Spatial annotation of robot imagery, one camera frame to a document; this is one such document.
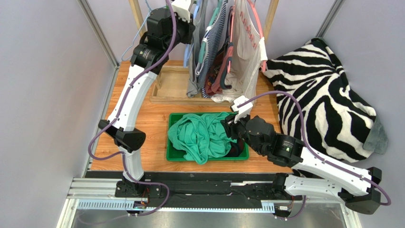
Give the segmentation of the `navy tank top maroon trim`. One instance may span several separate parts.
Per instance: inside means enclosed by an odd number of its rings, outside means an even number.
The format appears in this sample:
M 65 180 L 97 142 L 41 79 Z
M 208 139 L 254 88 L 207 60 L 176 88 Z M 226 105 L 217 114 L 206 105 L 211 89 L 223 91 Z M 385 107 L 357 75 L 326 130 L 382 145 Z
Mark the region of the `navy tank top maroon trim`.
M 244 142 L 238 139 L 237 142 L 230 142 L 230 150 L 225 157 L 239 157 L 244 151 Z

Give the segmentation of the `green tank top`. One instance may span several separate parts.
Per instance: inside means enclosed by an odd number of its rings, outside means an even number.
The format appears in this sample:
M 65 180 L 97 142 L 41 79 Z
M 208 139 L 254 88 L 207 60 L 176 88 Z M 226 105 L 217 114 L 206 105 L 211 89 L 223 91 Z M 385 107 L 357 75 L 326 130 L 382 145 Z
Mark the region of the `green tank top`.
M 209 159 L 228 155 L 237 140 L 229 138 L 221 121 L 228 112 L 172 113 L 169 115 L 168 140 L 186 161 L 204 165 Z

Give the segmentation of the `blue white striped tank top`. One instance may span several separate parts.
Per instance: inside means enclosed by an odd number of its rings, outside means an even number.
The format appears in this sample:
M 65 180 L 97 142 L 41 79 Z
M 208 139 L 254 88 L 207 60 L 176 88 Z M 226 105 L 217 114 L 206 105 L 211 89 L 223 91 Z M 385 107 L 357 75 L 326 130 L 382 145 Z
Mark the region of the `blue white striped tank top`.
M 228 3 L 227 0 L 217 1 L 217 6 L 201 42 L 195 75 L 197 76 L 198 91 L 202 93 L 203 98 L 210 97 L 205 89 L 205 80 L 208 78 L 209 69 L 213 65 L 222 39 Z

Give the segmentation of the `grey tank top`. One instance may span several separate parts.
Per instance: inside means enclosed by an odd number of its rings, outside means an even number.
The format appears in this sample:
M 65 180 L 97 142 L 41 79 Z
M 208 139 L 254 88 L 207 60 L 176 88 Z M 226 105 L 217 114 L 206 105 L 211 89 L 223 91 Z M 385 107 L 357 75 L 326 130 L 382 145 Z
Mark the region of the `grey tank top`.
M 198 0 L 194 12 L 196 12 L 194 24 L 195 31 L 193 32 L 193 40 L 191 46 L 186 48 L 186 59 L 188 60 L 189 79 L 186 95 L 192 98 L 199 93 L 198 89 L 198 76 L 196 74 L 196 67 L 199 60 L 199 53 L 201 42 L 205 34 L 205 18 L 207 10 L 207 0 Z

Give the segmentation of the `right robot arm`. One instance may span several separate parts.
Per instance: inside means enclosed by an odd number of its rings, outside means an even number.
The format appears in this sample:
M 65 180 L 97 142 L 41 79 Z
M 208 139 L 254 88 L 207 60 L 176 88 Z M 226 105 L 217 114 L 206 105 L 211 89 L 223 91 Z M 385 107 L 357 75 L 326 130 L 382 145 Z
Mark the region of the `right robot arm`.
M 278 197 L 337 200 L 366 215 L 374 214 L 382 205 L 382 191 L 375 186 L 382 178 L 380 169 L 356 168 L 319 152 L 311 153 L 303 141 L 275 132 L 272 124 L 258 116 L 247 115 L 238 121 L 235 118 L 231 114 L 221 121 L 227 137 L 242 140 L 273 164 L 294 170 L 294 174 L 276 174 L 271 190 Z

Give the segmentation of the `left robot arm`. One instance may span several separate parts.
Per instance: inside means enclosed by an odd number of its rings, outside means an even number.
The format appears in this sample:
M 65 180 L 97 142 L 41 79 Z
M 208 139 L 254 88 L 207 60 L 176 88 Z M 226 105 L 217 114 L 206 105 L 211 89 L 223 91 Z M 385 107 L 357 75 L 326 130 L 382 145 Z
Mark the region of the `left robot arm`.
M 118 103 L 110 116 L 98 124 L 114 140 L 123 158 L 124 173 L 116 193 L 134 197 L 141 196 L 146 189 L 140 152 L 146 134 L 135 127 L 137 115 L 147 91 L 168 61 L 170 51 L 180 43 L 189 44 L 195 30 L 188 7 L 175 4 L 151 11 L 146 26 L 147 31 L 133 50 L 128 78 Z

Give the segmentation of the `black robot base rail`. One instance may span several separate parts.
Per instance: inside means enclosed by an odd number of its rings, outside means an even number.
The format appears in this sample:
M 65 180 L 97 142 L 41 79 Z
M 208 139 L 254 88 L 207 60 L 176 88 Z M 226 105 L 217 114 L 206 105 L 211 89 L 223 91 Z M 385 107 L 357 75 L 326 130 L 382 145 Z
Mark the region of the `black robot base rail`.
M 147 172 L 142 184 L 116 171 L 90 171 L 72 180 L 67 197 L 78 209 L 157 212 L 273 213 L 293 203 L 328 204 L 326 197 L 286 193 L 274 173 Z

